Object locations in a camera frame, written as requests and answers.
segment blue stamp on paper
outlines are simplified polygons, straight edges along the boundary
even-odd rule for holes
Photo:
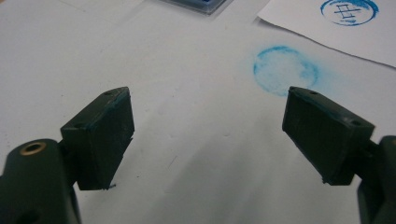
[[[290,86],[312,88],[318,81],[319,70],[298,50],[275,46],[257,55],[253,74],[265,91],[287,96]]]
[[[379,11],[371,0],[329,0],[320,10],[327,20],[344,26],[362,25],[374,19]]]

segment blue circle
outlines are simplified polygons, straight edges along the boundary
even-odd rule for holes
[[[265,91],[278,96],[287,96],[290,86],[310,89],[318,81],[318,68],[299,51],[286,46],[258,54],[253,74]]]
[[[343,26],[362,25],[378,13],[378,6],[370,0],[329,0],[320,7],[329,21]]]

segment blue ink smudge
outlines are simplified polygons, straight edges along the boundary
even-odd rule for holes
[[[353,7],[359,8],[358,10],[361,10],[362,8],[364,8],[366,10],[366,12],[371,12],[372,15],[370,18],[363,20],[363,21],[356,21],[356,20],[345,20],[345,18],[340,19],[339,21],[337,21],[335,18],[332,18],[329,14],[326,15],[326,13],[324,12],[325,7],[332,7],[333,5],[337,4],[350,4]],[[321,14],[324,17],[327,17],[330,21],[332,21],[335,24],[339,24],[339,25],[345,25],[345,26],[357,26],[357,25],[362,25],[372,19],[375,18],[376,14],[379,12],[378,6],[375,4],[374,1],[371,0],[329,0],[326,1],[321,7],[320,7],[320,11]],[[337,11],[338,13],[348,13],[348,12],[352,12],[352,10],[350,10],[350,8],[348,8],[345,11]]]
[[[253,65],[256,82],[268,92],[287,96],[290,86],[310,89],[318,81],[318,68],[303,54],[286,46],[266,49]]]

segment blue stamp imprint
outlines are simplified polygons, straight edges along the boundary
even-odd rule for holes
[[[322,15],[338,25],[362,25],[375,18],[378,6],[371,0],[329,0],[321,8]]]
[[[256,82],[268,92],[287,96],[290,86],[310,89],[318,81],[318,68],[299,51],[276,46],[257,55],[253,66]]]

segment table surface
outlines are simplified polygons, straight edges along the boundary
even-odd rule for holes
[[[294,49],[319,91],[396,134],[395,68],[257,18],[268,0],[207,17],[158,0],[0,3],[0,166],[100,93],[132,92],[135,134],[110,190],[79,191],[84,223],[360,223],[355,177],[330,187],[281,130],[286,96],[255,77],[259,54]],[[295,58],[273,60],[295,85]]]

